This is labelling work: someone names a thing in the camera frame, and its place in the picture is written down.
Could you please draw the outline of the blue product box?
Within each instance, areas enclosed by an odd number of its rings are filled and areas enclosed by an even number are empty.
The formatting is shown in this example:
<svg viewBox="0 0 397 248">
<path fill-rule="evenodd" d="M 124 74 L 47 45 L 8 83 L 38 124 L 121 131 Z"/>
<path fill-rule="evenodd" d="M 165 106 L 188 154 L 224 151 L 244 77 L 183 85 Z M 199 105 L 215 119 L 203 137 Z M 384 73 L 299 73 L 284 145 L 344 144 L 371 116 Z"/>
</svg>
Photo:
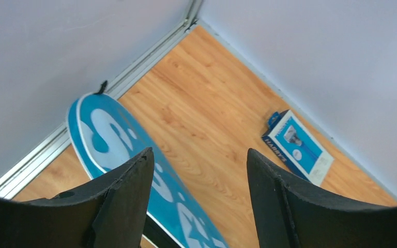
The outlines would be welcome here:
<svg viewBox="0 0 397 248">
<path fill-rule="evenodd" d="M 309 132 L 291 110 L 274 112 L 267 121 L 262 140 L 298 177 L 321 186 L 333 156 Z"/>
</svg>

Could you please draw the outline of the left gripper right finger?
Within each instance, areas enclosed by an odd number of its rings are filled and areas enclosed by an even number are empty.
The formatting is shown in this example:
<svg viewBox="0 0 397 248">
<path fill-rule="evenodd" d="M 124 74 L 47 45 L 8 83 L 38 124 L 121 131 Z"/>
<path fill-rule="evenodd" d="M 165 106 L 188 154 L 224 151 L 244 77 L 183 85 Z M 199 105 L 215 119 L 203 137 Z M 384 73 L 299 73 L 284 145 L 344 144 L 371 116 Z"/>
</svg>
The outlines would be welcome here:
<svg viewBox="0 0 397 248">
<path fill-rule="evenodd" d="M 397 206 L 324 190 L 255 149 L 247 175 L 260 247 L 397 247 Z"/>
</svg>

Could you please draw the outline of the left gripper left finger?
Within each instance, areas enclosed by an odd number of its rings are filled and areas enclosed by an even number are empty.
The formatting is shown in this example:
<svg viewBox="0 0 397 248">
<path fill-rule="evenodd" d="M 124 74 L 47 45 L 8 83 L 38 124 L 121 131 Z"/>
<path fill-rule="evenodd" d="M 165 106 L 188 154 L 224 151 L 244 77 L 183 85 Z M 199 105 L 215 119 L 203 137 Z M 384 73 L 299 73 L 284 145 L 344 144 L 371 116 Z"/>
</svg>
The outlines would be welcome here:
<svg viewBox="0 0 397 248">
<path fill-rule="evenodd" d="M 0 247 L 139 247 L 154 164 L 145 148 L 53 198 L 0 198 Z"/>
</svg>

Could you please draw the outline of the blue racket bag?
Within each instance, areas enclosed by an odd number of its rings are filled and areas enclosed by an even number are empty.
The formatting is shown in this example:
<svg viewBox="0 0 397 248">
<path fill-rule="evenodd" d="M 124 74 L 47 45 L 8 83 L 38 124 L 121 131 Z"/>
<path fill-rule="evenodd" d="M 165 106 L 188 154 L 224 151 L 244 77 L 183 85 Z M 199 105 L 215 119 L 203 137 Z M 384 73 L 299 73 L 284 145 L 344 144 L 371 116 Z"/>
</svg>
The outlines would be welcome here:
<svg viewBox="0 0 397 248">
<path fill-rule="evenodd" d="M 153 150 L 155 165 L 144 237 L 156 247 L 227 247 L 200 204 L 139 122 L 105 93 L 78 98 L 67 113 L 67 129 L 78 158 L 95 179 L 137 155 Z"/>
</svg>

